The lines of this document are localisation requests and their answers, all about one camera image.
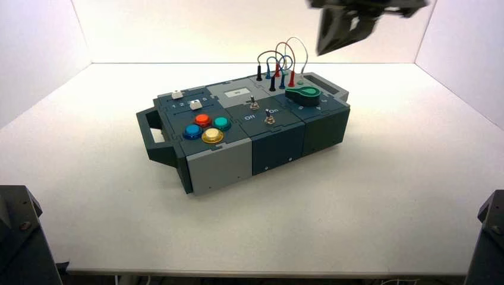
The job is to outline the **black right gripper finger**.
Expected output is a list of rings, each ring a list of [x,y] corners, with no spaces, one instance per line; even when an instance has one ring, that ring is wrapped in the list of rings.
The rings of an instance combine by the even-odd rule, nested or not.
[[[374,30],[375,23],[381,17],[381,11],[350,11],[352,20],[357,20],[355,27],[349,32],[349,45],[360,42],[369,37]]]
[[[317,38],[317,54],[319,56],[356,42],[351,28],[356,15],[357,12],[353,9],[322,9]]]

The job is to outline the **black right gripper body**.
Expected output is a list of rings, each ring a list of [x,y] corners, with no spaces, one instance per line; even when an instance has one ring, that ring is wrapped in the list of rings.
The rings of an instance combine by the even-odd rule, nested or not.
[[[348,15],[379,17],[382,14],[398,14],[405,18],[412,17],[429,4],[424,0],[315,0],[308,3],[312,8],[340,10]]]

